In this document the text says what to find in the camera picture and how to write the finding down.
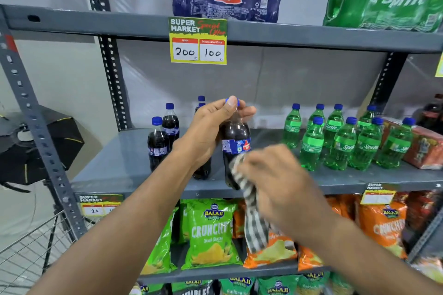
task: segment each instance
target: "gray shelf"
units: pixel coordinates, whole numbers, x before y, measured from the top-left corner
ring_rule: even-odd
[[[76,194],[123,194],[128,196],[151,174],[147,154],[149,129],[120,132],[72,180]],[[262,148],[280,141],[282,130],[252,129],[253,148]],[[324,194],[362,193],[368,182],[398,183],[401,191],[441,189],[441,171],[420,170],[402,163],[397,169],[384,169],[371,165],[367,171],[347,168],[334,171],[320,164],[311,173]],[[242,197],[224,182],[224,165],[221,150],[212,158],[212,173],[208,180],[191,179],[182,198],[233,198]]]
[[[237,247],[238,253],[242,261],[246,258],[245,249],[241,247],[241,243],[233,240]],[[330,267],[319,267],[299,272],[297,269],[297,260],[284,261],[266,266],[248,269],[242,265],[225,265],[218,267],[202,267],[194,269],[180,270],[186,257],[188,245],[172,245],[171,246],[171,261],[178,267],[177,270],[171,273],[141,275],[139,280],[144,284],[152,283],[172,283],[190,280],[215,280],[225,279],[236,276],[243,277],[262,277],[262,276],[280,276],[293,275],[309,272],[319,272],[330,270]]]
[[[166,16],[100,11],[80,12],[11,5],[2,5],[2,8],[10,29],[14,30],[114,35],[117,38],[169,41]],[[443,50],[443,35],[229,20],[228,43],[440,53]]]

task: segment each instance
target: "green plastic bottle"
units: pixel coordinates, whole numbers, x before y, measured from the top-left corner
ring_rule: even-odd
[[[403,119],[403,124],[389,132],[385,144],[377,154],[377,164],[386,169],[397,168],[413,141],[414,118]]]
[[[368,105],[366,112],[358,119],[357,123],[357,135],[359,135],[363,129],[372,125],[372,118],[375,117],[375,105]]]
[[[325,108],[325,104],[317,104],[315,107],[315,111],[311,116],[309,117],[309,120],[307,121],[307,127],[312,126],[312,123],[314,121],[314,117],[321,117],[323,119],[322,128],[325,125],[325,115],[323,114],[323,110]]]
[[[299,142],[300,126],[302,125],[299,110],[300,104],[292,104],[292,111],[284,121],[283,138],[281,142],[289,148],[296,148]]]
[[[324,147],[329,148],[334,142],[334,136],[340,127],[343,126],[343,110],[342,104],[335,104],[334,111],[329,115],[328,120],[325,124],[324,134],[325,134],[325,144]]]
[[[354,152],[349,160],[349,165],[358,170],[369,168],[372,159],[378,151],[383,134],[383,119],[372,118],[372,125],[365,128],[357,138]]]
[[[357,141],[355,132],[356,117],[346,118],[346,124],[343,125],[334,137],[334,144],[326,157],[325,165],[331,169],[345,170],[348,166],[352,151]]]
[[[313,171],[317,168],[318,159],[323,148],[325,137],[322,130],[323,118],[314,117],[303,136],[300,163],[303,168]]]

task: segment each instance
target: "slotted metal rack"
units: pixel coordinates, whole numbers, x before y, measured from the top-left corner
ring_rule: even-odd
[[[54,218],[42,226],[52,226],[49,233],[55,233],[64,238],[66,238],[66,234],[69,234],[68,242],[64,243],[67,247],[72,241],[78,240],[89,226],[95,223],[93,220],[84,222],[77,203],[78,195],[114,193],[123,194],[126,197],[150,174],[145,165],[148,163],[145,141],[149,130],[132,130],[117,39],[169,41],[168,18],[165,16],[114,13],[110,11],[108,0],[90,0],[90,4],[92,11],[86,12],[0,5],[0,62],[25,115],[26,123],[35,136],[36,145],[57,194],[57,203],[63,207],[63,211],[57,213]],[[228,44],[388,52],[371,99],[371,103],[377,106],[380,113],[383,112],[408,54],[440,53],[443,50],[443,34],[440,32],[375,31],[239,21],[228,21],[228,27]],[[81,171],[72,183],[66,177],[63,165],[60,163],[51,136],[42,119],[39,103],[14,43],[11,30],[96,35],[99,38],[116,123],[121,132]],[[280,133],[280,130],[253,130],[252,137],[258,147],[263,147],[278,142]],[[220,154],[214,155],[213,175],[209,182],[191,180],[182,195],[183,198],[241,196],[239,192],[226,187],[220,157]],[[314,177],[325,194],[361,193],[368,182],[398,183],[405,191],[441,189],[443,187],[443,175],[440,171],[418,170],[408,164],[403,164],[401,168],[392,171],[385,171],[375,166],[368,172],[349,169],[337,173],[322,169],[315,172]],[[63,224],[63,231],[58,232],[55,228],[60,224]],[[442,232],[443,209],[418,240],[411,251],[409,260],[412,261],[423,254],[443,256]],[[16,243],[16,245],[22,246],[23,243]],[[10,249],[14,249],[14,256],[20,256],[20,249],[13,248],[13,246],[8,247],[8,250]],[[173,259],[180,263],[185,250],[185,247],[173,248]],[[44,258],[44,263],[40,266],[37,260],[41,259],[42,255],[38,252],[36,254],[38,258],[34,259],[33,265],[34,267],[39,266],[41,271],[34,271],[32,278],[24,274],[30,272],[30,268],[21,271],[21,273],[18,271],[12,275],[15,277],[14,280],[3,281],[8,282],[6,285],[9,288],[17,286],[17,281],[23,279],[36,281],[36,278],[53,262],[52,257],[48,256]],[[142,276],[141,280],[145,283],[157,283],[160,282],[159,278],[162,282],[175,282],[204,279],[208,276],[212,278],[229,277],[239,273],[249,276],[263,276],[295,274],[296,272],[295,263],[282,263],[247,271],[239,266],[179,270],[170,274],[157,275],[155,280],[150,276]],[[28,289],[32,282],[26,281],[26,284],[25,282],[23,284],[23,289]]]

